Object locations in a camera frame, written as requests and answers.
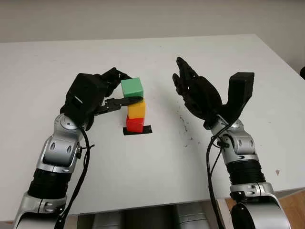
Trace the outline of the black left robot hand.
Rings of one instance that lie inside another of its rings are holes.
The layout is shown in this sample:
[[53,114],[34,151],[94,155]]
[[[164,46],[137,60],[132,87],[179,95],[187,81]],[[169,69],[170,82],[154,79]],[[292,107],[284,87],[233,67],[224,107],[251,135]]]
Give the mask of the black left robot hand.
[[77,126],[85,125],[85,130],[88,131],[95,116],[143,101],[142,95],[121,99],[109,97],[123,80],[128,79],[131,77],[115,67],[103,74],[79,73],[66,94],[60,113],[69,117]]

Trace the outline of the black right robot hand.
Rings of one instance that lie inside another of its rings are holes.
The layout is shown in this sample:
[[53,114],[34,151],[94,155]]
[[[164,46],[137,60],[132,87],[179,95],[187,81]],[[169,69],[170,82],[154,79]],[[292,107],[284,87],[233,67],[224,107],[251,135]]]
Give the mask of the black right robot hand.
[[204,128],[210,130],[217,121],[222,100],[217,89],[181,57],[176,63],[179,74],[173,74],[177,93],[183,97],[186,108],[197,118],[204,120]]

